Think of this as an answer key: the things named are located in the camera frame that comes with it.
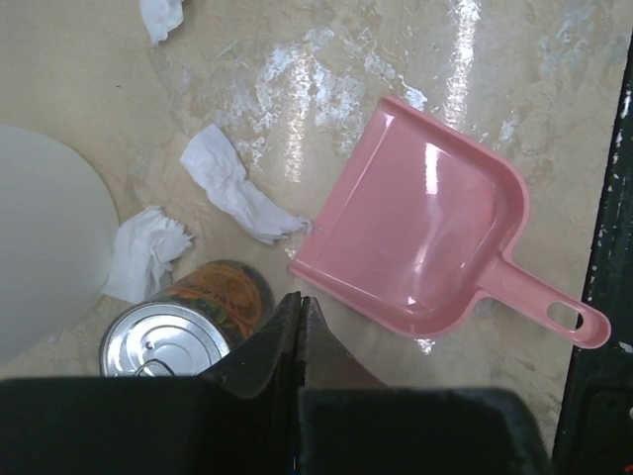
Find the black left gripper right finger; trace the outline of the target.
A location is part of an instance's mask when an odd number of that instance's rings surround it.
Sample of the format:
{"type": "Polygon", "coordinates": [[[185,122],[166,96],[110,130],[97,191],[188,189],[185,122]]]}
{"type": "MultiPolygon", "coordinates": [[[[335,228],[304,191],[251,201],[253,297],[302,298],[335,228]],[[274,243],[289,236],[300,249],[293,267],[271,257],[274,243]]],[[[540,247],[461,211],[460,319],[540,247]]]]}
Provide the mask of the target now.
{"type": "Polygon", "coordinates": [[[329,329],[316,298],[306,297],[305,386],[327,390],[378,390],[386,385],[363,366],[329,329]]]}

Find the pink dustpan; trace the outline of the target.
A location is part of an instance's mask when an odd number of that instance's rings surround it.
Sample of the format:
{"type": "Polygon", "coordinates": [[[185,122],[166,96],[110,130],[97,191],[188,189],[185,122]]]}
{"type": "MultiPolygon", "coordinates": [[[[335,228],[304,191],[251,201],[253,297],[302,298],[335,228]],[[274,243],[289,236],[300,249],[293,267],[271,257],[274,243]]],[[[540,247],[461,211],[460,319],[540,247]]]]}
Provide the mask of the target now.
{"type": "Polygon", "coordinates": [[[578,347],[603,346],[602,312],[513,262],[528,215],[508,161],[386,96],[289,269],[410,337],[449,333],[493,298],[578,347]]]}

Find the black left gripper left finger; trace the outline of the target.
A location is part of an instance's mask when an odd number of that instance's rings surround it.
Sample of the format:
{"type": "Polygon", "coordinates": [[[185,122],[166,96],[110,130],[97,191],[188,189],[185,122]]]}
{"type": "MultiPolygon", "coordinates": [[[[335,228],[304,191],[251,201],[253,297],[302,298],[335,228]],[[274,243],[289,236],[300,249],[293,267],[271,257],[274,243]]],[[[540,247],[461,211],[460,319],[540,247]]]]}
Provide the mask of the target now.
{"type": "Polygon", "coordinates": [[[268,387],[283,356],[294,352],[302,296],[285,295],[266,325],[200,377],[239,399],[254,399],[268,387]]]}

